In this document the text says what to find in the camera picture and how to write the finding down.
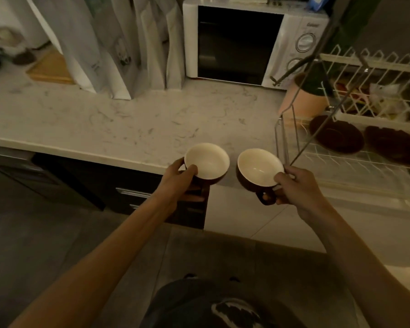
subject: brown saucer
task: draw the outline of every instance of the brown saucer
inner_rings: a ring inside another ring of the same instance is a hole
[[[327,117],[327,115],[320,115],[311,120],[311,135],[317,131]],[[340,154],[357,153],[365,145],[363,135],[355,126],[344,121],[334,122],[331,119],[315,138],[323,147]]]
[[[402,130],[368,126],[367,143],[389,161],[410,166],[410,135]]]

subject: white microwave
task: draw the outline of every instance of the white microwave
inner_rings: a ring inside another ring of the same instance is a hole
[[[184,0],[183,13],[188,77],[284,90],[303,67],[276,87],[270,76],[312,54],[329,20],[298,1]]]

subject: person's left hand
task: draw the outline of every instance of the person's left hand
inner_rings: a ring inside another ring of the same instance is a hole
[[[193,164],[186,171],[179,171],[183,164],[184,158],[173,162],[166,169],[161,183],[153,193],[153,196],[168,204],[168,214],[176,210],[178,201],[202,202],[205,200],[203,197],[185,193],[189,190],[198,190],[200,187],[191,184],[193,176],[197,174],[197,166]]]

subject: microwave door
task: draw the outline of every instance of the microwave door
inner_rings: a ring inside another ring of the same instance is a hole
[[[198,77],[261,85],[284,15],[198,8]]]

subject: tile floor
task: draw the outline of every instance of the tile floor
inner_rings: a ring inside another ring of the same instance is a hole
[[[21,191],[0,197],[0,327],[124,218]],[[152,295],[189,272],[237,276],[271,306],[282,301],[308,328],[358,327],[353,299],[324,254],[169,224],[142,249],[93,326],[138,327]]]

